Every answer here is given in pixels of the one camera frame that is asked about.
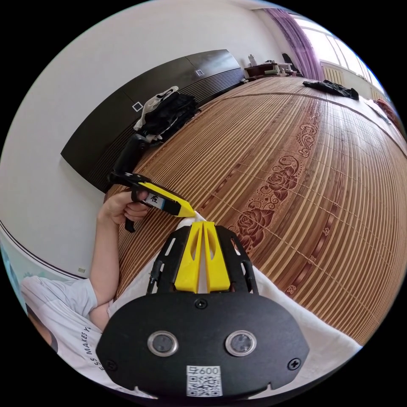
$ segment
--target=qr code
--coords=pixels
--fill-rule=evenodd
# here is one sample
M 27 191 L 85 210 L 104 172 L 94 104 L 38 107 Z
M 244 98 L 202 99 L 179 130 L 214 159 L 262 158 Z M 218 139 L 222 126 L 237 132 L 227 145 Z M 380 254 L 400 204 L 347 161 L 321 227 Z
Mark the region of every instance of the qr code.
M 219 397 L 221 395 L 220 366 L 187 366 L 187 396 Z

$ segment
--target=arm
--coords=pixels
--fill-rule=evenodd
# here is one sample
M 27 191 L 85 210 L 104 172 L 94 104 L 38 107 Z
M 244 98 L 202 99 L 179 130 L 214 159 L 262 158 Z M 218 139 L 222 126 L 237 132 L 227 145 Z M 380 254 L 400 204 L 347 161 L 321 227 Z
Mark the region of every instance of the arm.
M 95 247 L 89 279 L 98 306 L 114 298 L 119 284 L 119 225 L 100 214 L 96 221 Z
M 146 192 L 139 194 L 140 200 L 146 197 Z M 126 218 L 140 221 L 146 214 L 147 207 L 132 203 L 130 192 L 112 196 L 99 211 L 89 277 L 98 306 L 90 312 L 89 317 L 102 331 L 109 320 L 109 302 L 114 298 L 119 284 L 119 225 Z

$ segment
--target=woven bamboo mat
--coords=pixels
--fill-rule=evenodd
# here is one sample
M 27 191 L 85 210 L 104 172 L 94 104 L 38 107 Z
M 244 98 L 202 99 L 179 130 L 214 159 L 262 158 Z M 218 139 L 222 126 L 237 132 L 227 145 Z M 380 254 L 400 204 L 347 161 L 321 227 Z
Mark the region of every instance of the woven bamboo mat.
M 279 289 L 365 344 L 407 265 L 407 159 L 368 106 L 293 79 L 218 98 L 136 171 L 234 230 Z M 154 210 L 138 233 L 120 229 L 118 295 L 178 222 Z

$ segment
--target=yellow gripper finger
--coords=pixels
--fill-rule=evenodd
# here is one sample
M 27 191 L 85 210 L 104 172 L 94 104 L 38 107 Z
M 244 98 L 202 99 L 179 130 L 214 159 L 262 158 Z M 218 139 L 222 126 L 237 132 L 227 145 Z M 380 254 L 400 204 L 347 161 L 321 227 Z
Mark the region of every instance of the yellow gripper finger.
M 202 252 L 202 223 L 194 222 L 191 225 L 187 244 L 175 280 L 177 291 L 190 291 L 198 293 L 199 269 Z
M 202 223 L 205 242 L 206 286 L 208 292 L 228 291 L 230 288 L 230 280 L 215 224 L 213 222 Z

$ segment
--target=sticker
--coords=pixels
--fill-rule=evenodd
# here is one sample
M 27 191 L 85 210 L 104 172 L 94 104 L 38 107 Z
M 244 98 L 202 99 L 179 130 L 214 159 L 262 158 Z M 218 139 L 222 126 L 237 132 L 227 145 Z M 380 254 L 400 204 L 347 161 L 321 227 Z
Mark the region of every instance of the sticker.
M 165 199 L 164 198 L 160 198 L 157 195 L 154 194 L 150 194 L 145 200 L 144 202 L 146 204 L 149 204 L 155 208 L 158 209 L 162 209 L 164 207 L 164 203 L 165 203 Z
M 221 395 L 220 366 L 187 366 L 187 396 L 219 397 Z

